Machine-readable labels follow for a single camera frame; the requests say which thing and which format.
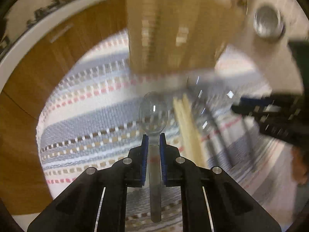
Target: metal cup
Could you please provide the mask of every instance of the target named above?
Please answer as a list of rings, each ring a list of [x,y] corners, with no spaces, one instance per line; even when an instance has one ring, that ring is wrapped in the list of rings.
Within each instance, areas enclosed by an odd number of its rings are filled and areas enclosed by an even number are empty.
[[[280,11],[266,4],[256,11],[253,27],[259,37],[277,39],[282,34],[284,22]]]

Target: spoon handle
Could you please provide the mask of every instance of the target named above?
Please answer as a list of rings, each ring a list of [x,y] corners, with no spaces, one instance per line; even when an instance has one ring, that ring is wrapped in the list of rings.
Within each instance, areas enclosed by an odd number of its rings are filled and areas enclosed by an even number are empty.
[[[150,213],[153,222],[161,221],[161,169],[160,148],[150,145],[149,155],[149,187],[150,187]]]

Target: wooden cabinet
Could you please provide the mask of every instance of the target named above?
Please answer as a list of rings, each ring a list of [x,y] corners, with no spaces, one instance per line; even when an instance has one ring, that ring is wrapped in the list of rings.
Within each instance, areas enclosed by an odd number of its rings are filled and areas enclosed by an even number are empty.
[[[126,27],[126,0],[106,0],[52,29],[20,61],[4,92],[35,119],[53,89],[93,46]]]
[[[0,197],[11,214],[41,212],[52,201],[39,162],[36,124],[0,94]]]
[[[106,0],[68,18],[24,56],[0,94],[0,197],[11,214],[51,201],[36,125],[53,89],[85,52],[126,27],[126,0]]]

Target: clear plastic spoon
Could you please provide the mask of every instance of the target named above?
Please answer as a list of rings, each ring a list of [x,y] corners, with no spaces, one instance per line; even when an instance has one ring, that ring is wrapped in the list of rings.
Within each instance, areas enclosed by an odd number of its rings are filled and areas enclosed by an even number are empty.
[[[145,95],[139,109],[142,129],[149,136],[148,172],[150,188],[150,213],[153,222],[161,221],[161,163],[159,135],[168,119],[164,98],[155,92]]]

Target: metal screw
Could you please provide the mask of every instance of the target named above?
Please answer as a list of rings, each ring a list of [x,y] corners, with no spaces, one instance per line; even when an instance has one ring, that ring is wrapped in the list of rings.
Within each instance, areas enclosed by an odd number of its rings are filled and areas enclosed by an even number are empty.
[[[222,169],[220,167],[214,167],[213,172],[216,174],[222,173]]]
[[[130,158],[124,158],[122,162],[123,162],[123,164],[129,165],[129,164],[132,163],[132,159],[130,159]]]
[[[86,173],[87,174],[94,174],[95,173],[95,168],[94,167],[88,167],[86,169]]]
[[[183,157],[177,157],[176,158],[176,162],[179,163],[179,164],[182,164],[184,163],[186,160],[183,158]]]

